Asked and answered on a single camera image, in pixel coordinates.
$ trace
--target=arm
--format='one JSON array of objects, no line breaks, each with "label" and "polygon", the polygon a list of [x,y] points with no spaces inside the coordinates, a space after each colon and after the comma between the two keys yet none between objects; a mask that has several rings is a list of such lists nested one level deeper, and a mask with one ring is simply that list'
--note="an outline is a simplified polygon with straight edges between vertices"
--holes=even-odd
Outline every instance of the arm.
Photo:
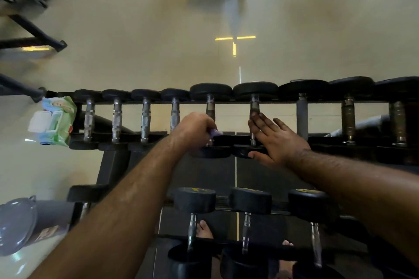
[{"label": "arm", "polygon": [[250,130],[269,155],[252,151],[249,157],[272,169],[289,167],[419,266],[419,176],[315,153],[279,119],[273,123],[263,114],[252,118]]},{"label": "arm", "polygon": [[215,128],[191,113],[60,242],[29,279],[133,278],[154,234],[174,167]]}]

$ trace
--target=floor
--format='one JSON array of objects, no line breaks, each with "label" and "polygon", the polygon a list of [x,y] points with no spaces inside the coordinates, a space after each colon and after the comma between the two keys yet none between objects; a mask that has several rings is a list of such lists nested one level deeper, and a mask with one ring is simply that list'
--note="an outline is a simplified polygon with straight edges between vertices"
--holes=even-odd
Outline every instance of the floor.
[{"label": "floor", "polygon": [[[365,75],[376,81],[417,75],[415,0],[49,0],[21,13],[68,48],[53,58],[2,61],[0,73],[55,91],[166,87],[201,82],[234,86],[298,78],[327,81]],[[1,20],[2,38],[24,36]],[[73,184],[96,181],[102,153],[40,146],[26,132],[40,106],[28,97],[0,97],[0,203],[36,194],[65,199]],[[170,128],[170,107],[153,106],[151,130]],[[204,105],[181,106],[184,116]],[[294,105],[262,105],[295,129]],[[385,104],[357,104],[357,119]],[[141,108],[124,107],[124,125],[140,128]],[[110,118],[111,106],[97,114]],[[247,105],[218,105],[221,130],[246,131]],[[309,107],[311,133],[340,128],[338,104]],[[26,278],[59,238],[0,258],[4,278]]]}]

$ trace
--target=person's right arm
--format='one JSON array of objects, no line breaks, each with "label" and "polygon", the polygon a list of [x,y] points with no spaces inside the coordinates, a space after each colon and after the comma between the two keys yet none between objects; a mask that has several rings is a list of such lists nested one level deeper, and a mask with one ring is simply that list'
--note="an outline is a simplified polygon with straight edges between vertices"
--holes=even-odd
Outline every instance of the person's right arm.
[{"label": "person's right arm", "polygon": [[419,266],[419,176],[315,153],[281,120],[274,118],[273,123],[256,113],[252,119],[250,130],[269,155],[252,151],[251,158],[272,169],[290,168]]}]

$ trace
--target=hand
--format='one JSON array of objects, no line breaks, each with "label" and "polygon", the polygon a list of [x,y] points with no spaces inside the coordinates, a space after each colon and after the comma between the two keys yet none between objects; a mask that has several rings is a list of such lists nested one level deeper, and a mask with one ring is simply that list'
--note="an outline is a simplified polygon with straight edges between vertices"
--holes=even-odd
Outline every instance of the hand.
[{"label": "hand", "polygon": [[275,124],[263,114],[252,114],[248,125],[250,132],[255,134],[268,150],[269,155],[257,151],[249,152],[249,157],[258,160],[264,166],[275,169],[287,163],[303,150],[311,150],[307,141],[293,132],[278,118]]},{"label": "hand", "polygon": [[204,113],[192,112],[170,133],[186,150],[205,146],[210,140],[209,131],[217,129],[215,122]]}]

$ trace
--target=forearm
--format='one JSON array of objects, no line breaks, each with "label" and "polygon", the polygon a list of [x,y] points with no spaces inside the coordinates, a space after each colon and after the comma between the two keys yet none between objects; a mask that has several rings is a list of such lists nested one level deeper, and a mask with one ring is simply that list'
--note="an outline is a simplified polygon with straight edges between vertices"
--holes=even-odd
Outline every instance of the forearm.
[{"label": "forearm", "polygon": [[33,272],[38,278],[133,278],[147,251],[170,183],[185,152],[163,139]]},{"label": "forearm", "polygon": [[300,152],[288,166],[419,264],[418,176],[309,150]]}]

